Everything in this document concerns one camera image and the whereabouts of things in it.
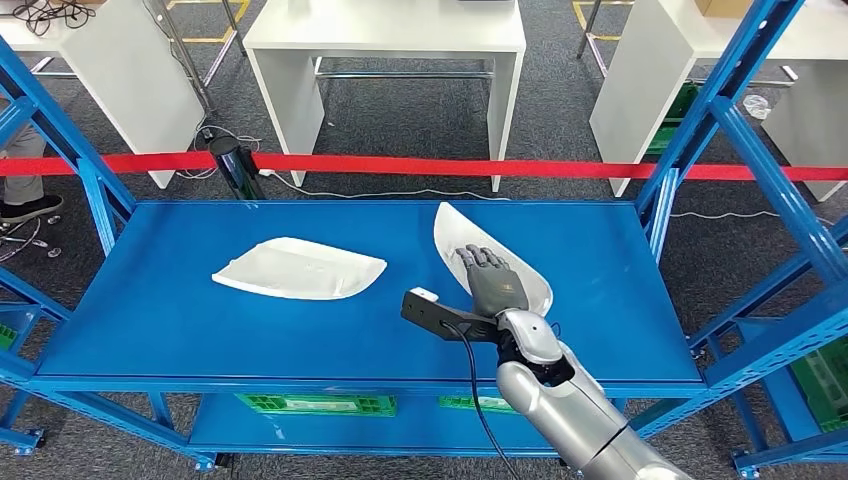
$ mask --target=white table leg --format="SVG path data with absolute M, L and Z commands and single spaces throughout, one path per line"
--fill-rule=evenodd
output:
M 203 107 L 170 48 L 140 2 L 110 0 L 59 53 L 134 153 L 183 152 Z M 150 172 L 160 188 L 173 175 Z
M 297 50 L 248 49 L 265 106 L 283 153 L 311 154 L 324 120 L 321 93 L 310 53 Z M 297 186 L 304 171 L 292 171 Z
M 780 97 L 763 129 L 794 166 L 848 166 L 848 62 L 815 62 Z M 846 182 L 804 182 L 823 202 Z
M 694 51 L 659 2 L 636 2 L 589 124 L 604 163 L 639 163 L 695 63 Z M 613 194 L 626 179 L 610 179 Z
M 492 160 L 503 160 L 506 157 L 523 61 L 524 52 L 498 53 L 494 57 L 495 75 L 489 91 L 489 111 L 486 116 L 489 126 L 489 158 Z M 497 192 L 500 185 L 501 176 L 492 176 L 492 191 Z

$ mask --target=green plastic crate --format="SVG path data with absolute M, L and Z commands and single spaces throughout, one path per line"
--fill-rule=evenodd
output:
M 792 372 L 823 432 L 848 427 L 848 338 L 797 360 Z
M 654 135 L 645 153 L 661 155 L 668 148 L 671 137 L 674 136 L 674 132 L 680 126 L 683 117 L 686 116 L 686 112 L 689 111 L 689 107 L 692 106 L 692 102 L 695 101 L 697 96 L 698 86 L 694 83 L 684 83 L 680 87 L 677 97 L 675 97 L 674 102 L 669 107 L 668 113 L 666 113 L 665 118 L 660 124 L 660 128 L 657 129 L 657 133 Z
M 368 415 L 394 417 L 394 396 L 261 395 L 236 394 L 250 408 L 264 414 Z
M 5 325 L 0 325 L 0 349 L 8 350 L 9 347 L 12 346 L 12 343 L 14 343 L 15 337 L 17 336 L 18 332 Z
M 487 412 L 516 413 L 506 400 L 498 397 L 478 397 L 480 409 Z M 439 397 L 439 406 L 445 408 L 470 408 L 474 410 L 472 397 Z

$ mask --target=blue metal shelf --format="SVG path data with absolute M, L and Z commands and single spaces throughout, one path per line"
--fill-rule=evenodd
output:
M 548 318 L 560 323 L 563 339 L 617 404 L 628 396 L 663 398 L 631 421 L 640 435 L 728 396 L 742 404 L 740 390 L 765 379 L 796 440 L 769 449 L 752 431 L 752 441 L 764 447 L 735 459 L 748 477 L 760 465 L 848 458 L 834 454 L 848 447 L 848 429 L 814 434 L 809 416 L 797 413 L 799 395 L 784 370 L 848 331 L 848 258 L 839 246 L 848 240 L 848 217 L 825 229 L 735 106 L 802 4 L 753 1 L 634 202 L 455 202 L 548 278 L 556 292 Z M 198 470 L 213 468 L 217 453 L 233 451 L 492 453 L 472 413 L 437 407 L 436 395 L 468 391 L 462 346 L 417 329 L 398 312 L 414 286 L 446 304 L 469 306 L 433 246 L 436 202 L 138 204 L 2 40 L 0 94 L 12 102 L 0 113 L 0 140 L 31 116 L 80 175 L 106 253 L 73 314 L 0 269 L 0 285 L 60 324 L 36 362 L 0 351 L 3 383 L 22 392 L 0 421 L 0 441 L 35 445 L 37 434 L 22 438 L 8 428 L 32 394 L 192 458 Z M 719 128 L 800 253 L 686 342 L 657 262 L 676 189 Z M 211 281 L 255 243 L 286 235 L 378 256 L 388 268 L 365 292 L 334 302 L 261 297 Z M 721 351 L 724 332 L 750 322 L 741 317 L 808 269 L 822 279 L 820 293 L 756 341 Z M 703 345 L 714 350 L 714 361 L 698 369 L 690 348 Z M 495 349 L 480 345 L 476 352 L 481 391 L 491 394 Z M 93 393 L 102 391 L 146 392 L 153 418 Z M 404 400 L 393 423 L 284 417 L 274 419 L 286 426 L 277 430 L 231 395 L 327 391 L 401 393 L 412 400 Z M 174 430 L 163 392 L 207 394 L 191 437 Z M 746 426 L 756 423 L 749 408 L 740 414 Z M 551 455 L 522 418 L 494 420 L 496 433 L 510 431 L 501 436 L 510 453 Z
M 189 448 L 236 453 L 494 456 L 474 410 L 439 407 L 437 397 L 398 397 L 395 417 L 262 415 L 235 395 L 207 394 Z M 555 457 L 521 415 L 487 413 L 510 456 Z
M 569 344 L 602 382 L 701 384 L 632 205 L 453 205 L 538 266 L 556 292 L 548 318 L 560 322 Z M 326 381 L 315 388 L 350 379 L 369 380 L 368 388 L 459 381 L 466 388 L 462 345 L 444 342 L 399 314 L 404 292 L 415 286 L 438 293 L 447 305 L 470 309 L 470 297 L 433 245 L 437 206 L 141 203 L 73 321 L 54 335 L 38 376 Z M 388 267 L 366 291 L 333 302 L 264 297 L 210 279 L 229 259 L 281 236 L 381 257 Z M 480 378 L 493 382 L 495 349 L 475 349 Z M 108 389 L 97 378 L 86 383 L 79 388 Z M 648 388 L 642 396 L 657 393 Z

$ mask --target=white table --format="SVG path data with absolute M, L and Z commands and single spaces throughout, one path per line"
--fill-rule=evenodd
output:
M 768 56 L 811 61 L 763 123 L 792 165 L 848 164 L 848 8 L 822 1 L 834 3 L 809 0 Z M 692 66 L 715 63 L 738 26 L 694 0 L 635 2 L 589 120 L 605 163 L 641 161 Z M 620 196 L 629 179 L 610 182 Z M 823 200 L 841 183 L 807 185 Z
M 504 159 L 526 46 L 517 2 L 275 0 L 244 45 L 283 152 L 299 154 L 324 118 L 313 57 L 492 59 L 489 155 Z M 292 172 L 297 185 L 304 176 Z
M 76 30 L 54 20 L 42 37 L 3 18 L 0 35 L 19 54 L 62 57 L 134 153 L 182 152 L 194 140 L 203 107 L 141 0 L 109 0 Z M 173 175 L 150 172 L 160 188 Z

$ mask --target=white plastic cover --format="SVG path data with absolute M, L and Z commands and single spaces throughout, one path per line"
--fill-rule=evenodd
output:
M 336 300 L 365 290 L 385 268 L 379 258 L 281 237 L 230 261 L 212 280 L 271 297 Z
M 554 303 L 554 292 L 545 277 L 447 202 L 439 204 L 433 227 L 433 239 L 442 261 L 469 295 L 471 289 L 468 287 L 465 265 L 456 254 L 456 249 L 473 244 L 481 248 L 489 247 L 495 255 L 503 257 L 509 267 L 518 274 L 527 293 L 527 300 L 530 302 L 530 311 L 544 317 L 551 309 Z

